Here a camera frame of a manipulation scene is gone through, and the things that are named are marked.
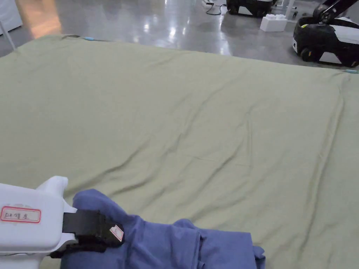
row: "red-bordered label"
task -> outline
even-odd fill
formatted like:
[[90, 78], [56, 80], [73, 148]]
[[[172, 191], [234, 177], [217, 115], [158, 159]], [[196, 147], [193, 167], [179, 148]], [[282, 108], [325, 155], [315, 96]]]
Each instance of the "red-bordered label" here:
[[23, 207], [5, 206], [1, 209], [0, 220], [38, 224], [41, 220], [41, 210]]
[[117, 225], [111, 227], [110, 232], [113, 233], [113, 235], [122, 242], [123, 238], [123, 230], [121, 230]]

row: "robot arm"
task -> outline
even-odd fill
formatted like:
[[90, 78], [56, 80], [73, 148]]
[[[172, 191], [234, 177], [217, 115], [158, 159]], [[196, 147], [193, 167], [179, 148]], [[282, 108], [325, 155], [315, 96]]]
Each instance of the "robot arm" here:
[[354, 5], [356, 1], [357, 0], [326, 0], [313, 11], [313, 17], [328, 24], [331, 20]]
[[65, 202], [67, 183], [54, 176], [37, 189], [0, 184], [0, 268], [38, 269], [48, 255], [104, 252], [124, 243], [116, 236], [119, 223]]

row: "concrete floor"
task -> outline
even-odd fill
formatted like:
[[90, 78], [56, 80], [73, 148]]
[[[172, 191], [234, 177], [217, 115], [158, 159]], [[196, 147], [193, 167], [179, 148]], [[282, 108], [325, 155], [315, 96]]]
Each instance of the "concrete floor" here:
[[[225, 3], [217, 0], [216, 5]], [[311, 2], [301, 2], [312, 7]], [[294, 65], [294, 23], [285, 32], [265, 33], [261, 19], [205, 13], [201, 0], [17, 0], [24, 25], [10, 32], [16, 46], [47, 34], [76, 34], [150, 46], [203, 51]], [[0, 56], [10, 53], [0, 37]]]

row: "cable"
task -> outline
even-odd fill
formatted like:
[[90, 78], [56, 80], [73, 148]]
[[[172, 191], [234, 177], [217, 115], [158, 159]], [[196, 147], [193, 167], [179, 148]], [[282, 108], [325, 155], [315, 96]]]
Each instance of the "cable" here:
[[223, 6], [227, 6], [227, 5], [226, 4], [220, 5], [219, 6], [219, 13], [208, 13], [214, 7], [214, 5], [213, 5], [213, 6], [211, 6], [211, 8], [209, 10], [206, 11], [206, 14], [208, 14], [208, 15], [220, 15], [220, 14], [222, 14], [221, 7], [223, 7]]

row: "white pole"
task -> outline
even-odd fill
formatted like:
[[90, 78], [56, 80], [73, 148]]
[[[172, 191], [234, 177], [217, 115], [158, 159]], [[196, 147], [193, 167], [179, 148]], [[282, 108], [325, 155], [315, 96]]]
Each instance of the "white pole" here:
[[290, 0], [289, 4], [288, 4], [287, 11], [285, 12], [285, 18], [287, 20], [289, 20], [290, 12], [292, 11], [293, 5], [294, 5], [294, 0]]
[[4, 26], [3, 26], [2, 22], [1, 22], [1, 20], [0, 20], [0, 28], [1, 28], [1, 30], [2, 30], [2, 32], [3, 32], [3, 34], [4, 34], [4, 36], [5, 36], [5, 38], [9, 41], [9, 43], [10, 43], [11, 47], [13, 48], [13, 50], [15, 50], [15, 45], [14, 45], [14, 43], [13, 43], [13, 40], [11, 39], [9, 33], [5, 30], [5, 28], [4, 28]]

